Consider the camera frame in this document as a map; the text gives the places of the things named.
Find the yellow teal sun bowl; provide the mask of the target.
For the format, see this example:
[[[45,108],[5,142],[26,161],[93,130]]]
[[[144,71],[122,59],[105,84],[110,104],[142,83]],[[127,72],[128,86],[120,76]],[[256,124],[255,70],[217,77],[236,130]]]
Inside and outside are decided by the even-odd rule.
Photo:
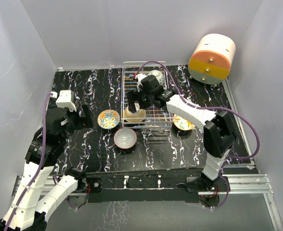
[[[146,111],[144,109],[140,109],[138,104],[135,104],[136,112],[132,113],[129,111],[129,107],[126,107],[124,110],[124,119],[130,123],[139,123],[144,120],[146,117]]]

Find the blue patterned bowl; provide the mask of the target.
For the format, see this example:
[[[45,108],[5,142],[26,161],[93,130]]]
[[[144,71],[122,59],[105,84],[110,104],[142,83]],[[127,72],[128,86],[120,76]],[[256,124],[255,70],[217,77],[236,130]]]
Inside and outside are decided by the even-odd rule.
[[[157,81],[159,82],[160,85],[164,86],[165,85],[165,77],[163,73],[159,70],[152,70],[148,73],[148,76],[153,75]]]

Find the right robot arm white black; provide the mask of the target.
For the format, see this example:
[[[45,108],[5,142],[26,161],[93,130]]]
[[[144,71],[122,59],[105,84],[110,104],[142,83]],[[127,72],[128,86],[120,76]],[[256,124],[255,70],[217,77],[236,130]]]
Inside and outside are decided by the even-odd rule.
[[[201,183],[205,190],[213,191],[219,185],[218,177],[236,140],[234,126],[228,112],[218,114],[193,105],[181,94],[165,88],[154,75],[137,74],[134,78],[137,81],[137,88],[126,94],[127,110],[130,114],[137,116],[141,110],[153,105],[186,119],[203,131],[207,160],[202,170]]]

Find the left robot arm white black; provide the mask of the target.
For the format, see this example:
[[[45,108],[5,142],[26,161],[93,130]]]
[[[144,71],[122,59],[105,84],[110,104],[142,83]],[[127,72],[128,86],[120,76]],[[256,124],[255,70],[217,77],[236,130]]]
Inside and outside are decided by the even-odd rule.
[[[86,188],[86,173],[71,167],[47,195],[41,195],[68,137],[76,130],[93,126],[94,115],[86,104],[82,105],[81,113],[67,107],[53,107],[44,112],[43,127],[35,133],[28,148],[22,179],[8,212],[0,219],[0,231],[43,231],[69,194]]]

